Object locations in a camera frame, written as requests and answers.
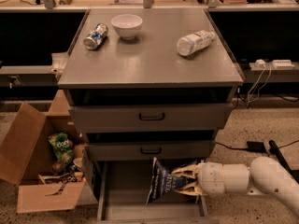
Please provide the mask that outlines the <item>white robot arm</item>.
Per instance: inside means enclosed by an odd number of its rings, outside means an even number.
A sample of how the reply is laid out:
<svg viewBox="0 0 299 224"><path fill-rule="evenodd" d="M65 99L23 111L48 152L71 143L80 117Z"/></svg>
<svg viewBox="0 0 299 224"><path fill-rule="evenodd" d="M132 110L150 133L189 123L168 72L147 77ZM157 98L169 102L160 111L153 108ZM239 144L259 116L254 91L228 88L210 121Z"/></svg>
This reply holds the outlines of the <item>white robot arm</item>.
<svg viewBox="0 0 299 224"><path fill-rule="evenodd" d="M255 158L250 166L201 162L175 169L171 175L187 177L193 182L176 189L185 195L222 195L240 193L271 196L299 217L299 184L277 161Z"/></svg>

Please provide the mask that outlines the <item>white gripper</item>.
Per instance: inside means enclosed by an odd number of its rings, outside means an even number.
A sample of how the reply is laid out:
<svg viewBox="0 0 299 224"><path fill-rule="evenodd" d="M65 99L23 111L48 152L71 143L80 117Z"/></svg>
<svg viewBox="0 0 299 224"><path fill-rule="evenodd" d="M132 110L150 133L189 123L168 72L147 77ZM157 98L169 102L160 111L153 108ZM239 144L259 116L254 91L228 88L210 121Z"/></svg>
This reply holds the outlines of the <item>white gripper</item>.
<svg viewBox="0 0 299 224"><path fill-rule="evenodd" d="M171 172L175 177L186 177L198 180L198 184L190 183L185 185L181 191L185 195L201 196L218 195L225 192L222 165L216 162L202 162L198 164L190 164L175 169Z"/></svg>

